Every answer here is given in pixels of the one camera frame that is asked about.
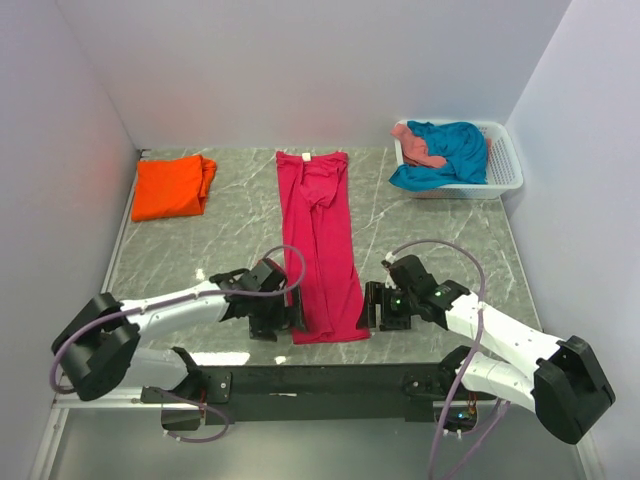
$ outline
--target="orange folded cloth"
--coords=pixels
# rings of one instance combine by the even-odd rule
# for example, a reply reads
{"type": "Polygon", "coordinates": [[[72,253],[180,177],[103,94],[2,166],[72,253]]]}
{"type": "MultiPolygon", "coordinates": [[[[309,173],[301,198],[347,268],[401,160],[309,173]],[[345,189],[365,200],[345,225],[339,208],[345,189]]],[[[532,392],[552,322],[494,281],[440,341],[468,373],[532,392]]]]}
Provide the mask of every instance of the orange folded cloth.
{"type": "Polygon", "coordinates": [[[131,220],[202,215],[215,174],[216,162],[202,155],[138,162],[131,220]]]}

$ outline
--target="marble table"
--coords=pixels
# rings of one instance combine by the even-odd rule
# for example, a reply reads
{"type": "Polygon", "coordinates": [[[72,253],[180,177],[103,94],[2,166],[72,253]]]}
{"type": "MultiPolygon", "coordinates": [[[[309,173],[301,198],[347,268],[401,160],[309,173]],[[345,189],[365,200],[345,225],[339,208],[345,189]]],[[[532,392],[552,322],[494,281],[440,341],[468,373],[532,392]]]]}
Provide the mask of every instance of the marble table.
{"type": "MultiPolygon", "coordinates": [[[[284,150],[292,154],[335,151],[284,150]]],[[[353,248],[363,286],[366,281],[384,281],[380,261],[391,249],[420,238],[449,240],[470,250],[484,266],[487,302],[540,328],[500,200],[412,199],[388,182],[396,165],[392,149],[344,151],[350,158],[353,248]]],[[[211,274],[250,267],[263,252],[282,243],[275,150],[151,150],[143,152],[141,161],[195,153],[218,163],[205,214],[143,223],[128,219],[108,278],[108,290],[116,298],[181,290],[211,274]]],[[[452,279],[477,291],[478,274],[461,254],[439,245],[409,251],[422,258],[438,281],[452,279]]],[[[281,261],[282,256],[274,258],[281,261]]],[[[375,332],[360,342],[297,346],[290,335],[281,334],[277,343],[266,343],[250,340],[248,322],[235,319],[175,332],[148,346],[182,346],[196,356],[209,354],[210,364],[274,365],[438,362],[456,346],[468,343],[419,319],[414,319],[412,330],[375,332]]]]}

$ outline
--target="blue cloth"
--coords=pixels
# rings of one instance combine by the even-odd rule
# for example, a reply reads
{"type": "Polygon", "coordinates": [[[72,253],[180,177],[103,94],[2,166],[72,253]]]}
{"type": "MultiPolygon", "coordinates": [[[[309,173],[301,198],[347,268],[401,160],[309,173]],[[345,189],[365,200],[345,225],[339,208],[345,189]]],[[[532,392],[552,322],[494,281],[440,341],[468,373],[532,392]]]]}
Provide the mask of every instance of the blue cloth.
{"type": "Polygon", "coordinates": [[[467,122],[435,126],[409,121],[414,135],[422,137],[429,155],[447,159],[442,168],[401,165],[389,181],[411,192],[422,192],[452,183],[487,183],[487,143],[478,127],[467,122]]]}

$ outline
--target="white laundry basket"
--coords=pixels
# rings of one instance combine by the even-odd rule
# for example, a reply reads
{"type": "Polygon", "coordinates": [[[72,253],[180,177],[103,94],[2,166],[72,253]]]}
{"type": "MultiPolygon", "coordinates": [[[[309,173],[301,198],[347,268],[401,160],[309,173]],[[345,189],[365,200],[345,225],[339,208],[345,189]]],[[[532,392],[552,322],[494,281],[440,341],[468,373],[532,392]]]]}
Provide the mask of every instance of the white laundry basket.
{"type": "MultiPolygon", "coordinates": [[[[408,120],[401,120],[398,123],[404,125],[408,120]]],[[[453,120],[416,120],[416,122],[430,122],[434,125],[451,123],[453,120]]],[[[443,185],[433,190],[424,192],[408,192],[415,198],[476,198],[491,199],[498,198],[504,192],[516,190],[522,186],[522,170],[513,142],[504,126],[496,122],[476,121],[473,123],[482,132],[485,138],[491,139],[491,151],[489,152],[489,162],[487,163],[487,184],[453,184],[443,185]]],[[[398,165],[404,164],[402,157],[402,146],[396,140],[396,160],[398,165]]]]}

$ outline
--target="pink garment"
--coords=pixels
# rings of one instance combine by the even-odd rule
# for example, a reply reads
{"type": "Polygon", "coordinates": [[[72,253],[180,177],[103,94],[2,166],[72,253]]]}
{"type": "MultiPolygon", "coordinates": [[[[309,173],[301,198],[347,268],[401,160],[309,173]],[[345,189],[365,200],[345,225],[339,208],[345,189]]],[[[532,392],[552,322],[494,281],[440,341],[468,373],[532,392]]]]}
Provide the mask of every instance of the pink garment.
{"type": "MultiPolygon", "coordinates": [[[[293,342],[348,342],[369,338],[356,329],[363,296],[353,263],[346,153],[310,161],[277,152],[278,184],[285,244],[302,252],[307,274],[300,285],[309,332],[293,331],[293,342]]],[[[300,275],[297,256],[285,251],[287,277],[300,275]]]]}
{"type": "Polygon", "coordinates": [[[429,155],[429,147],[424,138],[414,135],[406,125],[397,123],[391,130],[391,135],[400,140],[405,163],[431,168],[440,168],[446,165],[447,160],[444,157],[429,155]]]}

